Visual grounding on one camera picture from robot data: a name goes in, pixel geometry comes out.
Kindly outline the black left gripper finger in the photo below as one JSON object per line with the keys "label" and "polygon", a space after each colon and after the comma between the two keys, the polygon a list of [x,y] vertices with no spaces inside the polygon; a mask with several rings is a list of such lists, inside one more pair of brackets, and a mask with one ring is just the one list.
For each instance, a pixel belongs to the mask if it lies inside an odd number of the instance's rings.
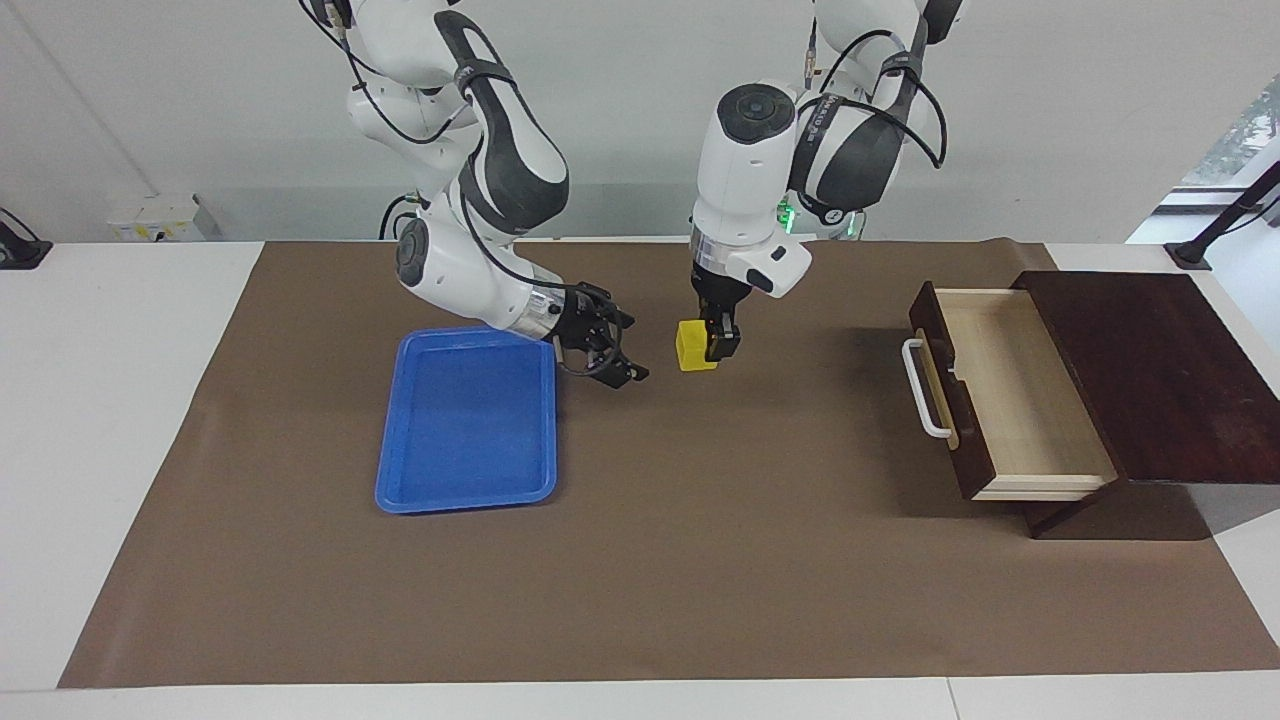
{"label": "black left gripper finger", "polygon": [[733,311],[705,311],[705,361],[718,364],[732,357],[741,342],[741,332]]}

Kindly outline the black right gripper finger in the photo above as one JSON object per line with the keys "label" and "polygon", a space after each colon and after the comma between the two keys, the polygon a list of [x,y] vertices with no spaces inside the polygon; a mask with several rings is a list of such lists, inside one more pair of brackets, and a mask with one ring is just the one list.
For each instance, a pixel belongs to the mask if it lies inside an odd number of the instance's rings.
{"label": "black right gripper finger", "polygon": [[614,302],[609,291],[599,286],[580,283],[579,295],[588,302],[588,310],[584,310],[584,313],[602,322],[611,323],[622,331],[628,329],[636,322],[632,315]]}
{"label": "black right gripper finger", "polygon": [[650,375],[646,366],[632,363],[617,346],[579,348],[585,355],[584,369],[573,370],[573,375],[600,382],[612,389],[620,389],[627,383],[643,382]]}

